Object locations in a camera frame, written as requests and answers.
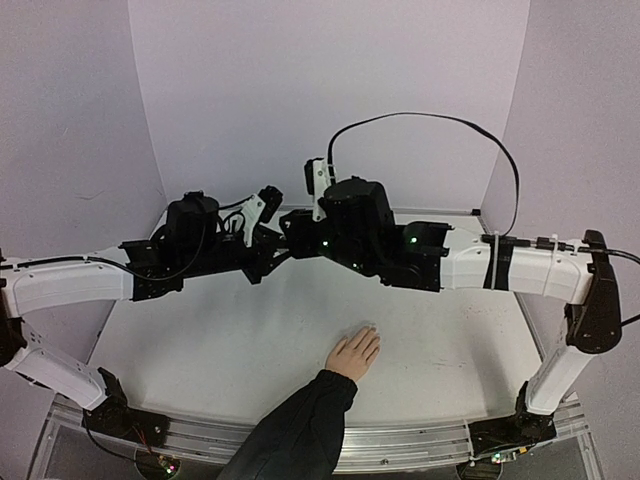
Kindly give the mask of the black sleeved forearm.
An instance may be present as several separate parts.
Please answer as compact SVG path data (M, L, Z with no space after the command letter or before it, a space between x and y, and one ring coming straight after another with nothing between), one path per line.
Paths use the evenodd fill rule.
M341 454L356 384L321 370L251 431L220 479L329 479Z

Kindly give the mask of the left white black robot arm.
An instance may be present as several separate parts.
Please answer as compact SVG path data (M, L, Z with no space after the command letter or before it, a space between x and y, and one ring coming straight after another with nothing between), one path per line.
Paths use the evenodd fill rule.
M145 301L179 292L189 278L241 271L259 283L285 260L284 238L267 228L282 203L267 186L224 207L201 192L172 202L148 240L93 254L1 262L1 366L80 406L91 432L160 446L168 419L130 407L119 379L51 346L27 313L91 301Z

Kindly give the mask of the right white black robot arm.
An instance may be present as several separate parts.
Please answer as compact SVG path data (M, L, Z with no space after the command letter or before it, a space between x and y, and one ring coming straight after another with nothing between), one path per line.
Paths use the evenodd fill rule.
M475 235L448 223L395 222L384 187L351 178L279 226L292 257L325 257L388 287L440 292L484 289L564 301L553 350L521 387L512 415L470 424L475 458L532 447L556 435L554 414L593 357L622 337L619 288L603 235L582 240Z

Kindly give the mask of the person's bare hand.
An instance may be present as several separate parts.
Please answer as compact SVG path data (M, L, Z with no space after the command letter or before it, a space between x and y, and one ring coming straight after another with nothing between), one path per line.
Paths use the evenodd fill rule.
M369 371L380 349L377 329L365 326L353 337L344 337L336 344L326 359L325 369L357 383Z

